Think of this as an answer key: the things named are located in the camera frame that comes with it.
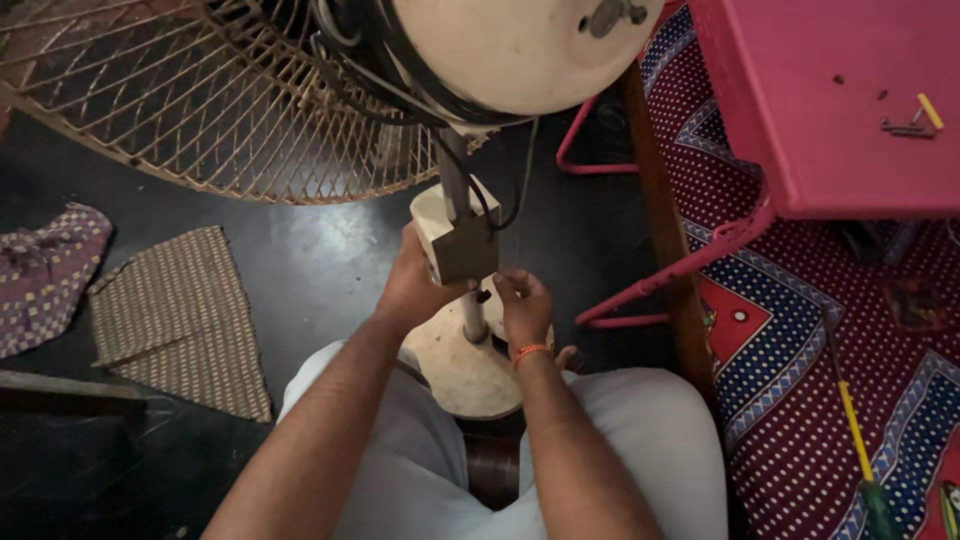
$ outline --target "fan pole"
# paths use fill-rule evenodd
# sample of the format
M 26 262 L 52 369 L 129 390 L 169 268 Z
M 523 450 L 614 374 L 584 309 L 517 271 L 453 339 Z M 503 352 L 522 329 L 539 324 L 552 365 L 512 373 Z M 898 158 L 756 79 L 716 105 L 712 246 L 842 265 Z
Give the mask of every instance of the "fan pole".
M 467 160 L 467 141 L 452 128 L 440 130 L 450 150 L 461 161 Z M 470 191 L 467 179 L 460 174 L 446 153 L 436 148 L 437 165 L 440 168 L 440 184 L 444 187 L 444 202 L 446 203 L 446 218 L 453 227 L 462 226 L 470 217 Z M 483 316 L 483 305 L 477 302 L 479 290 L 469 292 L 460 298 L 460 306 L 464 313 L 464 337 L 470 343 L 481 343 L 490 335 L 490 326 Z

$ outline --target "metal fan grill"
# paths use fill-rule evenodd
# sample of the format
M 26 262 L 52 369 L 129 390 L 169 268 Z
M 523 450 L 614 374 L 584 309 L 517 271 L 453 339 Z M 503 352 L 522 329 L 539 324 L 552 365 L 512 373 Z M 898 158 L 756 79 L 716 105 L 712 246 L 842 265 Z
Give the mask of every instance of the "metal fan grill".
M 240 199 L 341 203 L 434 176 L 423 126 L 372 121 L 321 78 L 311 4 L 8 2 L 2 98 L 130 166 Z M 403 114 L 338 76 L 369 109 Z

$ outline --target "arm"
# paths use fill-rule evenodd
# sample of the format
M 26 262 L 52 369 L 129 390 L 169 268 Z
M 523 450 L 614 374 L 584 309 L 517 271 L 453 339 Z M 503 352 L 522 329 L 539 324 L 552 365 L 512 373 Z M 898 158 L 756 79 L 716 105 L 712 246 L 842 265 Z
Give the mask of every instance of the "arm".
M 332 537 L 400 344 L 475 285 L 430 281 L 408 225 L 373 316 L 257 450 L 204 538 Z
M 503 300 L 511 356 L 524 346 L 544 343 L 550 326 L 549 291 L 522 270 L 503 272 L 494 282 Z M 552 540 L 660 539 L 630 472 L 561 377 L 565 358 L 575 352 L 564 349 L 557 362 L 547 353 L 531 353 L 516 367 L 547 535 Z

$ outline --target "pink metal table leg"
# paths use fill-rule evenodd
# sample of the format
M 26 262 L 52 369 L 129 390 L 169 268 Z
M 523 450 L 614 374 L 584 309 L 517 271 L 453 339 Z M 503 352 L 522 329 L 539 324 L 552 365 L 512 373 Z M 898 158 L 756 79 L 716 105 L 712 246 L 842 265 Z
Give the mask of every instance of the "pink metal table leg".
M 593 109 L 596 101 L 597 96 L 593 96 L 580 106 L 580 111 L 577 112 L 576 118 L 573 119 L 573 124 L 570 125 L 570 129 L 566 132 L 564 142 L 560 143 L 560 148 L 557 149 L 557 166 L 560 167 L 560 170 L 570 174 L 635 173 L 636 165 L 633 163 L 617 165 L 575 165 L 566 160 L 566 152 L 570 149 L 570 145 L 573 144 L 573 139 L 577 136 L 580 128 L 583 127 L 584 120 L 587 119 L 587 114 Z
M 670 283 L 674 278 L 696 272 L 704 266 L 723 258 L 747 245 L 770 227 L 777 218 L 777 212 L 770 203 L 766 186 L 761 190 L 759 200 L 749 216 L 718 227 L 712 242 L 690 255 L 663 268 L 653 276 L 634 283 L 630 288 L 617 293 L 605 302 L 588 309 L 577 317 L 578 325 L 591 328 L 622 328 L 665 322 L 665 315 L 642 315 L 638 317 L 618 317 L 600 319 L 600 317 L 624 304 L 649 296 L 653 291 Z

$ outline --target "white motor casing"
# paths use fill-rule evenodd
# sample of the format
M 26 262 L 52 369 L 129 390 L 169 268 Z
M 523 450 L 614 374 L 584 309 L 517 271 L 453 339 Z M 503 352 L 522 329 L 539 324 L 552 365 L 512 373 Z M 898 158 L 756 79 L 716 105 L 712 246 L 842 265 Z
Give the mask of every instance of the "white motor casing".
M 568 109 L 620 76 L 650 37 L 663 0 L 634 0 L 604 37 L 581 32 L 603 0 L 394 0 L 420 56 L 463 98 L 515 114 Z

